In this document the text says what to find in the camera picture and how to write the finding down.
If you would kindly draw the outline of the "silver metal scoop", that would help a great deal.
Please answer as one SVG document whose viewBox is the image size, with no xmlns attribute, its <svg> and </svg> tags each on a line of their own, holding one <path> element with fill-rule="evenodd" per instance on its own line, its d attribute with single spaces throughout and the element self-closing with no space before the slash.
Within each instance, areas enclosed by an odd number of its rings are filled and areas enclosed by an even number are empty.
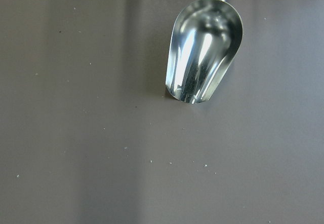
<svg viewBox="0 0 324 224">
<path fill-rule="evenodd" d="M 171 35 L 165 85 L 175 99 L 210 100 L 243 37 L 238 11 L 227 0 L 196 0 L 178 14 Z"/>
</svg>

